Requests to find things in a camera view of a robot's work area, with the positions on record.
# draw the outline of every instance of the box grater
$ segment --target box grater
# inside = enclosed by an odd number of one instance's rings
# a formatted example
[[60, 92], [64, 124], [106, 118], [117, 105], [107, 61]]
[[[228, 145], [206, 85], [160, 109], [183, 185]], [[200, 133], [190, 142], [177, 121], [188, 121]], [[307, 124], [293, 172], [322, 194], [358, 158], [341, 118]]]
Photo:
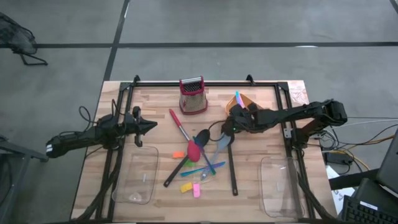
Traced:
[[183, 114], [198, 114], [207, 109], [202, 76], [180, 80], [180, 109]]

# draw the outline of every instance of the gray floor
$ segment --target gray floor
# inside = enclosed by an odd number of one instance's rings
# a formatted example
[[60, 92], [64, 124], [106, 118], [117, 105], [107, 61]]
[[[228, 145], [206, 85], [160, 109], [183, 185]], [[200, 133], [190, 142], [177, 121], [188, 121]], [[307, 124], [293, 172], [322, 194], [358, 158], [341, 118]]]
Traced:
[[[38, 43], [111, 43], [123, 0], [3, 0], [0, 11], [28, 27]], [[398, 41], [398, 15], [388, 0], [132, 0], [121, 42]], [[45, 152], [45, 143], [95, 112], [110, 49], [39, 49], [48, 67], [23, 66], [0, 49], [0, 133]], [[111, 80], [305, 80], [311, 101], [334, 98], [349, 116], [397, 116], [397, 47], [265, 49], [119, 49]], [[349, 123], [371, 119], [350, 119]], [[336, 129], [343, 142], [362, 142], [398, 121]], [[394, 129], [382, 136], [393, 134]], [[353, 153], [380, 166], [389, 142]], [[33, 161], [14, 223], [68, 220], [84, 151], [46, 164]], [[333, 166], [338, 172], [346, 167]], [[350, 173], [358, 172], [355, 166]]]

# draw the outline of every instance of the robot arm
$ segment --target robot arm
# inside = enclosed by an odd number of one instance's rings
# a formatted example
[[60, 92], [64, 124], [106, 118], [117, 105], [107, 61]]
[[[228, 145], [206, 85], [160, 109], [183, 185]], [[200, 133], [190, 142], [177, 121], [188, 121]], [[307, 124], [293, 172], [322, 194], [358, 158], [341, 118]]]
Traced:
[[46, 155], [56, 158], [65, 155], [68, 151], [97, 144], [103, 145], [104, 149], [117, 149], [120, 146], [120, 139], [128, 134], [136, 134], [135, 143], [141, 147], [140, 135], [156, 125], [155, 121], [141, 118], [140, 107], [135, 106], [132, 115], [127, 113], [126, 119], [121, 124], [118, 124], [115, 116], [108, 114], [99, 119], [96, 126], [86, 131], [54, 136], [46, 144]]
[[263, 133], [279, 123], [313, 118], [303, 128], [291, 130], [292, 142], [295, 147], [306, 147], [311, 135], [331, 126], [341, 126], [347, 122], [347, 115], [342, 103], [334, 100], [313, 102], [286, 110], [259, 109], [255, 103], [242, 108], [233, 106], [229, 111], [227, 121], [222, 127], [224, 133], [231, 136], [240, 131]]

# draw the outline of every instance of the clear plastic bin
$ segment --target clear plastic bin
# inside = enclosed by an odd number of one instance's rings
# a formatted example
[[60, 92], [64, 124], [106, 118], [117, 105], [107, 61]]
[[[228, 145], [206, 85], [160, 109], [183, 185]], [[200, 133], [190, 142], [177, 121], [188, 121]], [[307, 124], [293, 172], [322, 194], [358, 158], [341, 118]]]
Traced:
[[303, 192], [297, 180], [297, 161], [263, 158], [259, 168], [260, 205], [270, 217], [302, 218]]
[[126, 146], [112, 199], [141, 205], [148, 203], [154, 191], [158, 159], [159, 152], [155, 147]]

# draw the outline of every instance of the chair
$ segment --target chair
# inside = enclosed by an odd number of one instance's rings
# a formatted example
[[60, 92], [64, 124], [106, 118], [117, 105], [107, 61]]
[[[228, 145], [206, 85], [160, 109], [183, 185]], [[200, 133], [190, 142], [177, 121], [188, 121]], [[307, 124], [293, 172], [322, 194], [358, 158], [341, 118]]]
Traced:
[[[5, 45], [6, 48], [10, 48], [12, 53], [18, 54], [24, 65], [48, 65], [45, 60], [33, 56], [33, 54], [37, 52], [33, 33], [0, 12], [0, 45], [1, 44]], [[41, 62], [28, 63], [25, 56]]]

